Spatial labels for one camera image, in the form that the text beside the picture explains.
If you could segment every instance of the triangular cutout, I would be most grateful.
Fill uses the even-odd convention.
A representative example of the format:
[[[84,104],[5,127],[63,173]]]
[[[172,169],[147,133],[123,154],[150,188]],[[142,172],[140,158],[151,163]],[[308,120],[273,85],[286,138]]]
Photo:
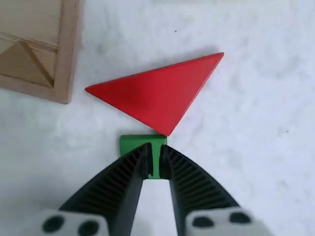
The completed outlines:
[[[86,91],[168,136],[223,55],[127,76],[87,87]]]
[[[0,54],[0,74],[38,85],[53,86],[53,79],[25,42],[17,42]]]

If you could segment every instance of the white surface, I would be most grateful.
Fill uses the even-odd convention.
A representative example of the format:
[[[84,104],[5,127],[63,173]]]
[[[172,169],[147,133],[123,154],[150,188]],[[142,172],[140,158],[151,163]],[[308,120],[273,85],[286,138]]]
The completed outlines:
[[[153,133],[86,86],[223,51],[168,143],[275,235],[315,235],[314,12],[313,0],[86,1],[72,103],[0,90],[1,232],[58,208],[118,157],[120,135]],[[133,235],[175,234],[169,198],[166,181],[145,182]]]

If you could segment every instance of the green square piece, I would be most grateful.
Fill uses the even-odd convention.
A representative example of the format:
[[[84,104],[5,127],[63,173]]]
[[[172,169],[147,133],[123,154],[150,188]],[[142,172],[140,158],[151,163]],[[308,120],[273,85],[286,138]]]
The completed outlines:
[[[167,144],[167,137],[161,134],[152,135],[122,135],[119,139],[120,155],[134,150],[135,148],[145,143],[152,144],[153,156],[153,176],[149,175],[150,179],[160,179],[159,176],[159,155],[161,146]]]

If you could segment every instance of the black screw hole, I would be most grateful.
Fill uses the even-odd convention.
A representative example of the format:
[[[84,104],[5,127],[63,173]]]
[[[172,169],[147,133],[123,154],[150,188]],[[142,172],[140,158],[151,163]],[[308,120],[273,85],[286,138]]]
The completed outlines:
[[[45,233],[53,233],[58,231],[64,223],[62,216],[56,215],[47,219],[43,224],[43,231]]]
[[[215,224],[208,217],[200,216],[200,217],[194,218],[192,225],[199,228],[208,228],[208,227],[213,227]]]
[[[242,212],[235,212],[230,215],[230,222],[231,223],[238,223],[238,224],[249,224],[252,222],[251,218]]]
[[[96,221],[86,221],[82,223],[79,227],[80,236],[92,236],[98,231],[98,223]]]

